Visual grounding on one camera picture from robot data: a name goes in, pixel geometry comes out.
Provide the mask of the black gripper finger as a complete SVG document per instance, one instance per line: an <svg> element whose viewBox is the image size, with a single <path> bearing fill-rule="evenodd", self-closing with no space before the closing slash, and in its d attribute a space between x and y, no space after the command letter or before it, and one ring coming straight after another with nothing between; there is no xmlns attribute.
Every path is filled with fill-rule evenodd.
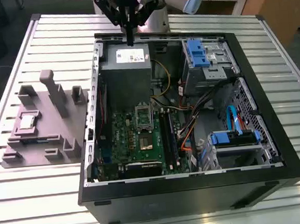
<svg viewBox="0 0 300 224"><path fill-rule="evenodd" d="M143 26L148 18L151 16L152 12L158 5L158 0L153 0L145 5L143 5L138 11L136 11L135 6L129 6L129 28L130 28L130 41L131 46L134 45L134 29L137 26Z"/></svg>
<svg viewBox="0 0 300 224"><path fill-rule="evenodd" d="M127 45L131 45L131 28L127 25L125 7L117 7L116 3L112 0L93 0L93 2L95 2L96 6L114 26L122 28L122 31L126 34Z"/></svg>

